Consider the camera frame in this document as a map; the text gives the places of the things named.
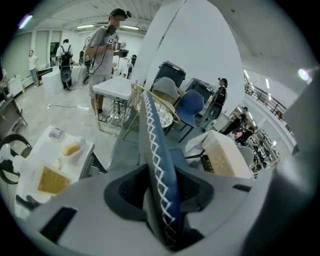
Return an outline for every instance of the gray t-shirt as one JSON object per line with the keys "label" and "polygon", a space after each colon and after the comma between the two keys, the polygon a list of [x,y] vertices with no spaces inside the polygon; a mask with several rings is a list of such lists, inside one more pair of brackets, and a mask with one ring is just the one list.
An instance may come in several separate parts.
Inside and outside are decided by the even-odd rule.
{"label": "gray t-shirt", "polygon": [[[97,46],[105,46],[105,45],[115,45],[119,37],[117,33],[114,33],[113,35],[109,35],[106,33],[106,30],[108,29],[107,26],[102,26],[98,28],[89,39],[89,42],[87,44],[88,47],[97,47]],[[98,53],[95,56],[93,56],[94,64],[90,68],[90,73],[93,73],[93,75],[106,75],[110,76],[112,72],[112,62],[114,58],[114,51],[113,50],[107,50],[104,54]]]}

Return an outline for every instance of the gray shorts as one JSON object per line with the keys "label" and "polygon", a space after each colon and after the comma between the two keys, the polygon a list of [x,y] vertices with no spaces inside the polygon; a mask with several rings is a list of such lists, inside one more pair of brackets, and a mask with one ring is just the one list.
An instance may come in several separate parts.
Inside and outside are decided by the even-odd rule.
{"label": "gray shorts", "polygon": [[97,76],[97,75],[89,75],[89,96],[91,98],[94,97],[94,90],[93,87],[95,85],[98,85],[104,81],[107,81],[111,78],[111,75],[107,75],[107,76]]}

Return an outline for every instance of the ceiling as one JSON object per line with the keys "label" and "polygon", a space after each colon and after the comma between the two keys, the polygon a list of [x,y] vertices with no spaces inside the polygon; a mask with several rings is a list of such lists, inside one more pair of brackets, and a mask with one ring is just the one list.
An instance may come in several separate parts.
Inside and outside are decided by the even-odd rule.
{"label": "ceiling", "polygon": [[[113,9],[121,8],[133,15],[126,25],[138,26],[138,33],[145,33],[161,5],[172,1],[43,0],[25,29],[101,26],[107,23]],[[297,94],[302,92],[307,84],[298,78],[298,69],[315,69],[318,63],[303,35],[278,6],[267,0],[208,1],[229,24],[245,69],[277,81]]]}

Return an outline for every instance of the trash can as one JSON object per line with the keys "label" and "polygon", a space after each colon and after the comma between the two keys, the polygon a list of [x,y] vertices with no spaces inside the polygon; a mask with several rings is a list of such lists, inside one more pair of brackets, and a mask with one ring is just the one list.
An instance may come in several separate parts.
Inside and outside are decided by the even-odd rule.
{"label": "trash can", "polygon": [[206,103],[212,95],[209,88],[201,80],[197,78],[191,78],[191,81],[187,85],[187,89],[185,90],[185,92],[189,90],[195,90],[198,93],[200,93],[203,96],[204,103]]}
{"label": "trash can", "polygon": [[186,72],[179,66],[165,61],[159,66],[159,71],[155,76],[153,83],[163,77],[170,78],[174,81],[176,87],[180,87],[183,80],[186,78]]}

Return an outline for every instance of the white wall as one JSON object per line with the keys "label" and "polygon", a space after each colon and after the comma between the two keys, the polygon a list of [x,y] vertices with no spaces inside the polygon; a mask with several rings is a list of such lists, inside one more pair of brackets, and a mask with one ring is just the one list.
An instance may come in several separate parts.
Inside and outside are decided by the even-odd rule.
{"label": "white wall", "polygon": [[[257,87],[265,91],[266,93],[270,93],[271,97],[276,99],[286,108],[289,108],[299,96],[296,92],[289,89],[288,86],[285,86],[279,82],[273,81],[272,79],[269,79],[268,77],[265,77],[256,72],[253,72],[247,69],[246,71],[250,77],[248,80],[250,83],[253,84],[254,87]],[[270,89],[267,88],[266,78],[268,78]]]}
{"label": "white wall", "polygon": [[[21,79],[27,81],[25,84],[28,86],[32,83],[31,74],[29,71],[29,50],[33,50],[34,54],[40,56],[41,59],[37,62],[37,68],[41,69],[49,63],[50,59],[50,43],[53,39],[57,39],[57,33],[61,32],[61,43],[64,39],[69,39],[70,44],[73,47],[73,60],[79,61],[79,53],[85,45],[85,39],[91,35],[93,31],[88,33],[77,33],[71,29],[58,29],[58,28],[41,28],[18,32],[11,41],[11,46],[7,47],[3,54],[3,66],[8,69],[8,77],[12,78],[14,75],[21,75]],[[138,55],[141,44],[144,40],[141,35],[126,34],[126,32],[119,31],[119,42],[126,42],[126,49],[129,50],[129,57],[133,54]],[[119,58],[116,56],[113,62],[118,63]],[[120,59],[120,67],[122,62],[127,62],[125,59]],[[23,65],[17,66],[16,63],[23,63]]]}
{"label": "white wall", "polygon": [[242,105],[248,107],[248,111],[252,114],[256,125],[263,129],[271,140],[277,142],[275,147],[280,157],[283,159],[290,155],[297,142],[285,125],[268,108],[249,95],[245,96]]}
{"label": "white wall", "polygon": [[171,21],[178,8],[177,2],[157,12],[137,58],[136,68],[139,62],[139,70],[134,70],[132,78],[137,76],[143,79],[148,70],[145,86],[150,88],[159,65],[164,61],[172,62],[186,72],[182,89],[191,78],[214,85],[218,83],[218,78],[227,78],[228,98],[222,111],[228,115],[245,95],[241,58],[232,32],[220,11],[208,1],[188,0],[178,3],[182,3],[182,6],[162,42],[165,30],[163,25]]}

